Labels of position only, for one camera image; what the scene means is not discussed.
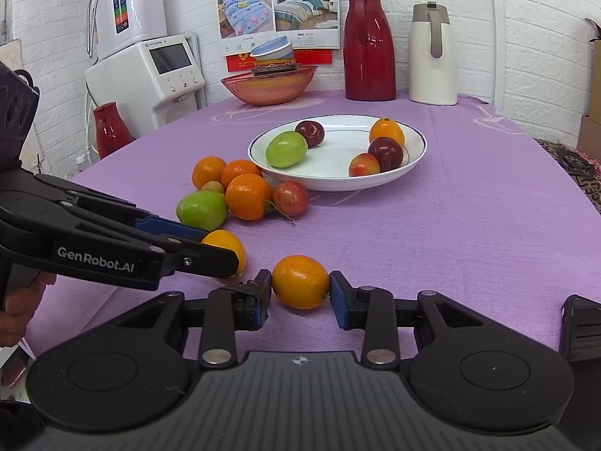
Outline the person's left hand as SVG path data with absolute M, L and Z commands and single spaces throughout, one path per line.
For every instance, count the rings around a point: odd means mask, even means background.
M 16 345 L 26 336 L 27 324 L 38 309 L 47 286 L 54 285 L 55 274 L 40 272 L 28 286 L 11 290 L 5 299 L 0 319 L 0 344 Z

